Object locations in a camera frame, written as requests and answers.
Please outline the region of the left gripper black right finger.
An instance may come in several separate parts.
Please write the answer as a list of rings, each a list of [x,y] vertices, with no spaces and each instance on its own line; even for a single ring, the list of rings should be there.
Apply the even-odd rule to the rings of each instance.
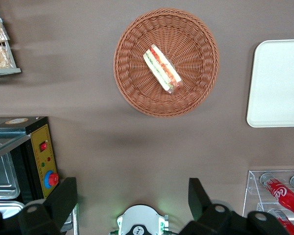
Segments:
[[[198,178],[189,179],[188,204],[193,220],[181,235],[287,235],[273,215],[252,211],[242,217],[227,206],[212,203]]]

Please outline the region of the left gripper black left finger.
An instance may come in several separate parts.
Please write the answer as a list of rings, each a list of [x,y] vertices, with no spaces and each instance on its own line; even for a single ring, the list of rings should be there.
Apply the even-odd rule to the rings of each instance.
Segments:
[[[68,177],[44,202],[32,201],[7,219],[0,213],[0,235],[60,235],[76,204],[76,178]]]

